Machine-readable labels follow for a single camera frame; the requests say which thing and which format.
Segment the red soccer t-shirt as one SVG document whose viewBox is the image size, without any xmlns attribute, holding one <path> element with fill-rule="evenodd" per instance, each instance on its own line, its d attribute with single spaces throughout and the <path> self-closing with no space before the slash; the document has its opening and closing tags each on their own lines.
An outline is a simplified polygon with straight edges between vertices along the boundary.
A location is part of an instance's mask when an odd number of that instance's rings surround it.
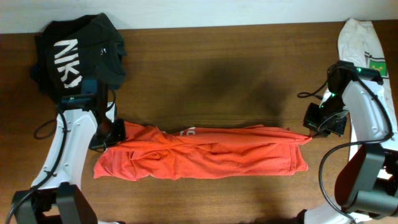
<svg viewBox="0 0 398 224">
<path fill-rule="evenodd" d="M 308 170 L 300 147 L 312 137 L 285 128 L 192 127 L 169 134 L 125 122 L 126 139 L 99 157 L 93 177 L 137 181 L 284 176 Z"/>
</svg>

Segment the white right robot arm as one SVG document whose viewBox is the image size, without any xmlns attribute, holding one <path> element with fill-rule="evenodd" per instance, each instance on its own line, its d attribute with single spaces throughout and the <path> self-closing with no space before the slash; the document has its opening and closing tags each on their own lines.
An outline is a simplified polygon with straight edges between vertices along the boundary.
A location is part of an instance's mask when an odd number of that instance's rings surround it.
<svg viewBox="0 0 398 224">
<path fill-rule="evenodd" d="M 397 128 L 387 110 L 385 78 L 379 71 L 337 61 L 327 70 L 330 96 L 310 103 L 303 125 L 316 136 L 342 136 L 349 121 L 356 140 L 330 149 L 321 159 L 318 183 L 325 203 L 302 210 L 297 223 L 364 223 L 397 216 Z M 336 178 L 329 197 L 323 183 L 326 160 L 339 149 L 358 150 Z"/>
</svg>

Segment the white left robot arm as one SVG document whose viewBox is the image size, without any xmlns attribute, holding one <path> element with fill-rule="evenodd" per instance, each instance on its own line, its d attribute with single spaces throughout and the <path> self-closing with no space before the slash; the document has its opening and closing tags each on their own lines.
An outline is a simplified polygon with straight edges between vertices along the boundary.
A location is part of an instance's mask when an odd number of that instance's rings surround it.
<svg viewBox="0 0 398 224">
<path fill-rule="evenodd" d="M 89 150 L 104 152 L 126 137 L 107 93 L 64 96 L 57 106 L 54 137 L 30 189 L 17 191 L 6 218 L 10 223 L 93 223 L 95 211 L 81 191 Z"/>
</svg>

